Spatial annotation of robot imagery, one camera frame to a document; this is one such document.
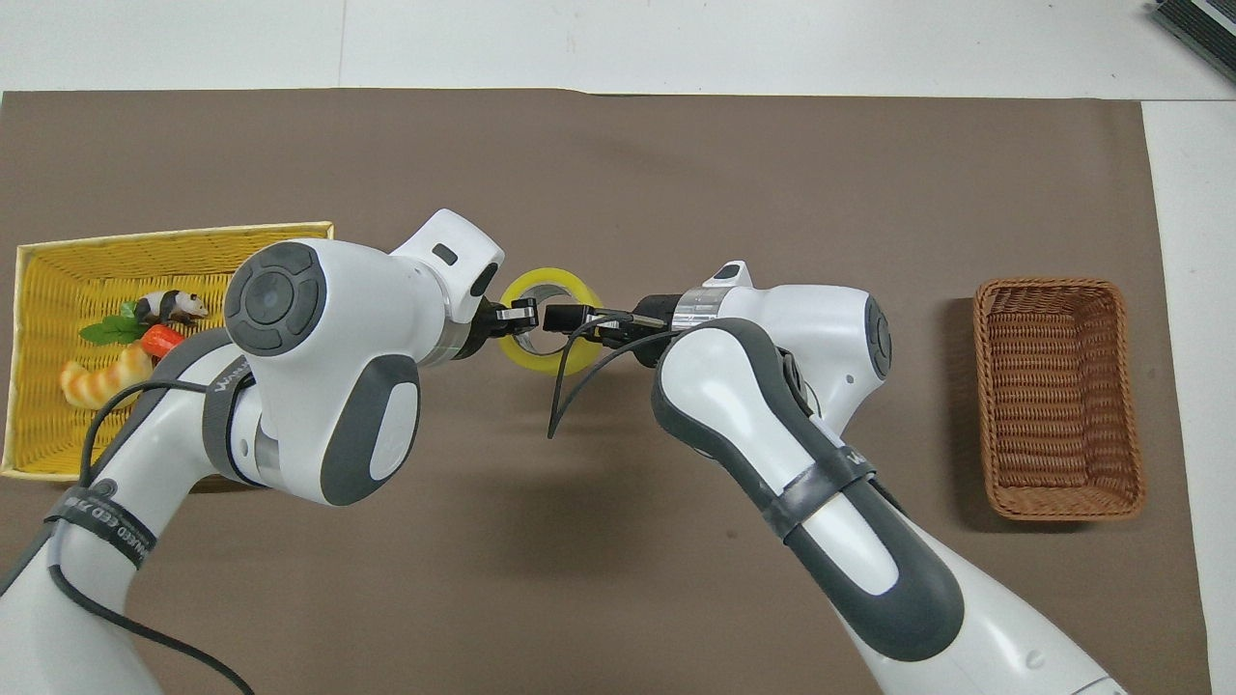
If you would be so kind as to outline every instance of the yellow tape roll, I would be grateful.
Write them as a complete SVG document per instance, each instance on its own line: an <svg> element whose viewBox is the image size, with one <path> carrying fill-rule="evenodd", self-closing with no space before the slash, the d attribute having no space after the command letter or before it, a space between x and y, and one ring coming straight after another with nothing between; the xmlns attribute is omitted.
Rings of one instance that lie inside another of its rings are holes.
<svg viewBox="0 0 1236 695"><path fill-rule="evenodd" d="M574 273L561 268L536 268L525 272L517 277L510 283L510 287L502 293L501 302L509 307L515 299L534 297L539 304L550 297L559 296L571 296L580 304L588 304L590 307L602 305L601 298L597 297L597 293L591 287L583 284L583 281ZM561 361L561 355L557 352L552 355L534 355L520 346L514 336L510 335L501 338L498 345L510 357L512 362L522 367L543 373L557 373L557 365ZM564 373L571 375L582 370L596 361L598 355L601 355L601 345L587 340L576 340L571 345L571 354L566 359L566 370Z"/></svg>

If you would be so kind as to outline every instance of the panda figurine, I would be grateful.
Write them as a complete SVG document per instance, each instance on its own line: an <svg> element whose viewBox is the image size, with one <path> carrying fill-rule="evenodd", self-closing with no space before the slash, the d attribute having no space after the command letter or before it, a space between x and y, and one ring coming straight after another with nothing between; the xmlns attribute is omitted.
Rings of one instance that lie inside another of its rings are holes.
<svg viewBox="0 0 1236 695"><path fill-rule="evenodd" d="M204 318L208 313L200 297L179 289L151 292L138 299L133 308L137 320L147 325L168 325L176 322L192 326L197 319Z"/></svg>

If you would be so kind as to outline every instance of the red toy vegetable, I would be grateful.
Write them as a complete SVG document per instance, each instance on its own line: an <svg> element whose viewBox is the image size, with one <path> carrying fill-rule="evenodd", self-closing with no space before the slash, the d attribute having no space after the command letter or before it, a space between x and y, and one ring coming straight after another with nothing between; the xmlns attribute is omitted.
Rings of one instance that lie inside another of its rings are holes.
<svg viewBox="0 0 1236 695"><path fill-rule="evenodd" d="M152 325L142 335L142 350L152 357L163 359L180 343L184 336L166 325Z"/></svg>

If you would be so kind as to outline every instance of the black cable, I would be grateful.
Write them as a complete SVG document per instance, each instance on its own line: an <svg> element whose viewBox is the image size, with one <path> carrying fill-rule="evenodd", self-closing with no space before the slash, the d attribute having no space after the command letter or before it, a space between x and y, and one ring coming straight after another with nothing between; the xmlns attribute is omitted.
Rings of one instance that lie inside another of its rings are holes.
<svg viewBox="0 0 1236 695"><path fill-rule="evenodd" d="M116 409L116 406L119 406L125 398L129 398L133 393L152 391L154 388L179 388L183 391L194 391L197 393L206 392L206 387L200 383L178 380L147 380L121 388L115 396L108 398L108 402L99 408L99 412L94 414L94 419L90 420L90 427L85 430L85 441L82 445L82 470L78 474L78 485L82 487L90 487L90 484L93 482L90 454L94 453L94 439L99 434L99 427L103 425L103 420L110 416L111 411Z"/></svg>
<svg viewBox="0 0 1236 695"><path fill-rule="evenodd" d="M581 378L580 382L575 385L575 388L572 388L571 392L567 393L566 401L562 403L562 409L561 411L557 409L557 398L556 397L554 398L554 409L550 413L550 418L549 418L549 432L546 434L548 438L549 439L554 439L554 433L557 430L559 423L562 422L562 416L566 414L566 409L571 406L571 402L575 401L575 397L578 396L581 391L583 391L583 387L588 383L588 381L592 380L593 376L597 375L597 372L601 371L602 367L604 367L609 362L617 360L622 355L624 355L627 352L630 352L632 350L634 350L637 348L643 348L644 345L648 345L649 343L656 343L659 340L669 340L671 338L676 338L680 333L682 333L682 331L681 330L671 330L671 331L666 331L666 333L656 333L656 334L653 334L653 335L645 335L644 338L640 338L638 340L633 340L633 341L628 343L627 345L623 345L622 348L618 348L613 352L606 355L604 359L601 360L599 362L597 362L592 367L592 370L588 371L588 373L583 375L583 378Z"/></svg>
<svg viewBox="0 0 1236 695"><path fill-rule="evenodd" d="M94 440L99 434L99 427L103 424L103 420L109 414L111 414L111 411L116 409L116 406L119 406L120 402L124 401L125 398L132 396L133 393L153 391L156 388L193 391L195 393L206 392L206 387L204 385L193 383L189 381L179 381L179 380L147 380L121 388L115 396L109 398L108 402L104 403L101 408L99 408L99 412L96 412L94 414L94 418L90 420L90 427L87 428L85 440L83 441L82 445L82 470L78 476L79 486L90 487L93 482L94 466L91 465L90 455L94 453ZM58 543L54 531L49 540L52 543ZM253 695L253 689L250 688L247 683L245 683L245 679L242 679L240 674L229 668L227 664L220 662L219 659L211 657L210 654L203 652L201 649L198 649L192 644L180 642L179 639L171 637L168 634L163 634L162 632L152 627L147 627L135 620L127 618L108 608L106 606L94 601L85 594L82 594L82 591L78 590L77 586L73 586L73 584L68 580L68 578L64 576L64 573L61 570L59 561L57 561L53 565L48 565L47 571L52 575L52 582L56 584L56 587L61 590L61 594L64 594L64 596L67 596L70 601L80 606L82 610L87 611L88 613L103 618L110 622L111 625L121 629L126 629L138 637L145 637L146 639L150 639L156 644L162 644L163 647L179 652L187 657L192 657L198 662L201 662L203 664L210 667L224 678L226 678L245 695Z"/></svg>
<svg viewBox="0 0 1236 695"><path fill-rule="evenodd" d="M227 664L220 662L219 659L211 657L210 654L203 652L201 649L193 647L192 644L185 644L184 642L180 642L174 637L163 634L157 629L146 627L145 625L137 621L126 618L125 616L112 611L111 608L95 602L89 596L78 591L75 586L69 584L69 580L66 579L64 573L61 571L61 565L51 565L47 568L47 571L51 573L52 581L56 584L57 589L59 589L62 594L68 596L70 601L73 601L78 606L82 606L82 608L85 610L87 612L99 616L100 618L110 622L111 625L127 629L129 632L132 632L138 637L145 637L146 639L150 639L156 644L162 644L163 647L193 657L194 659L219 672L224 678L230 680L232 685L239 688L240 691L243 693L245 695L253 695L253 689L250 688L247 683L245 683L245 679L242 679L240 674L227 668Z"/></svg>
<svg viewBox="0 0 1236 695"><path fill-rule="evenodd" d="M582 323L580 328L572 330L571 334L566 336L566 345L562 345L562 356L557 361L557 378L554 380L554 401L549 407L550 418L549 430L546 433L549 439L554 439L554 429L557 428L557 424L554 422L554 413L557 412L557 399L562 394L562 378L566 376L566 359L571 355L571 345L574 345L575 341L578 340L585 333L603 323L630 320L632 318L632 314L627 312L607 313L603 317Z"/></svg>

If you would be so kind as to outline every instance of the brown tablecloth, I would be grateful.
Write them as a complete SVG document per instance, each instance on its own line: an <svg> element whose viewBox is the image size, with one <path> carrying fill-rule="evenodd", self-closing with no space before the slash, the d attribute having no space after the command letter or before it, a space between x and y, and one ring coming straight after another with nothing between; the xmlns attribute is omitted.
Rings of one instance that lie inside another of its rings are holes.
<svg viewBox="0 0 1236 695"><path fill-rule="evenodd" d="M1136 103L4 98L4 286L17 244L326 219L340 239L389 250L444 207L506 247L499 291L560 266L629 308L732 258L759 287L870 291L896 361L847 439L921 526L1133 693L1209 691ZM1015 524L988 507L968 298L1018 275L1101 277L1126 296L1149 481L1135 521ZM10 323L0 317L5 345ZM345 510L273 492L190 497L130 615L265 695L878 691L738 486L656 427L651 375L633 360L596 380L552 441L551 380L497 346L423 380L420 435L394 481ZM0 481L0 561L58 492ZM140 648L168 691L226 691L184 657Z"/></svg>

